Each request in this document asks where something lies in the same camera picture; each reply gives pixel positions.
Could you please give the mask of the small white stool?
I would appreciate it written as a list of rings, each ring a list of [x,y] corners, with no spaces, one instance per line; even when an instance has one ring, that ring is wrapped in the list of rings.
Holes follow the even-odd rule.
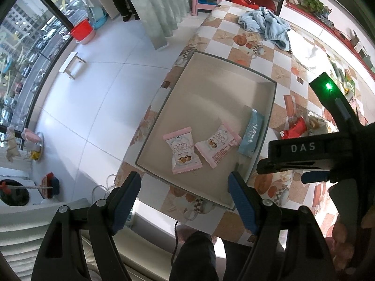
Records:
[[[61,74],[67,74],[69,78],[75,80],[74,75],[72,75],[71,73],[71,69],[76,62],[86,63],[85,60],[78,56],[77,52],[71,52],[69,56],[66,58],[65,62],[62,64],[62,66],[59,68],[58,72]]]

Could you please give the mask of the beige storage box green rim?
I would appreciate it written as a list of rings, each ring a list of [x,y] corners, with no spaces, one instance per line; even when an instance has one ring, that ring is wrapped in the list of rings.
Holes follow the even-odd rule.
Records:
[[[167,96],[135,161],[148,174],[170,185],[232,210],[228,176],[235,169],[248,180],[268,130],[277,84],[265,75],[207,53],[194,52]],[[217,167],[182,174],[172,172],[172,150],[163,135],[190,127],[194,142],[208,139],[225,122],[243,136],[253,110],[264,116],[252,157],[230,149]]]

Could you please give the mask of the light blue cloth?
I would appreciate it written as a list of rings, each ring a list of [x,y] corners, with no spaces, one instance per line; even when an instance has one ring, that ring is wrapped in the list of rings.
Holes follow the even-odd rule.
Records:
[[[291,30],[289,23],[268,8],[260,6],[257,10],[248,11],[238,18],[238,23],[243,30],[261,34],[266,41],[279,49],[285,52],[291,50],[288,37]]]

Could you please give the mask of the pink crispy berry snack packet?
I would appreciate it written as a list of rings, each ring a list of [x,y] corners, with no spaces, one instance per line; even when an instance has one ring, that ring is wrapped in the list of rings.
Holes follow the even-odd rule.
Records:
[[[203,167],[195,153],[191,127],[186,127],[163,135],[172,150],[172,173],[181,174]]]

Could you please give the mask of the grey green curtain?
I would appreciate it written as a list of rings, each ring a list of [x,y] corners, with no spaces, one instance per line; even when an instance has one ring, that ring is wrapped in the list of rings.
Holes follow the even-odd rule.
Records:
[[[177,24],[191,11],[191,0],[131,0],[155,49],[168,45]]]

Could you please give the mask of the long red snack packet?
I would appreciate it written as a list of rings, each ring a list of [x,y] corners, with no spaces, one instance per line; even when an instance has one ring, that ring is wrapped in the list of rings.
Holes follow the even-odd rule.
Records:
[[[295,123],[295,125],[292,126],[292,128],[288,130],[283,130],[280,132],[280,136],[283,140],[291,139],[291,138],[298,138],[303,133],[307,132],[308,128],[306,126],[305,120],[303,117],[299,117]]]

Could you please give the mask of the blue snack stick packet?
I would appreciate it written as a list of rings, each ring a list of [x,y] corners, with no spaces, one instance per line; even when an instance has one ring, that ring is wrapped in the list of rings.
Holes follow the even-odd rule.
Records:
[[[242,141],[238,148],[238,153],[246,157],[252,157],[255,153],[257,142],[264,122],[264,116],[257,110],[252,109]]]

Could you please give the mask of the red plastic basin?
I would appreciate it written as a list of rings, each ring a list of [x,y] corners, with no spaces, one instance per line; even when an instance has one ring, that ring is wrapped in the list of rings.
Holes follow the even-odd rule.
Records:
[[[76,43],[85,45],[95,37],[95,29],[86,18],[71,30],[70,35],[76,40]]]

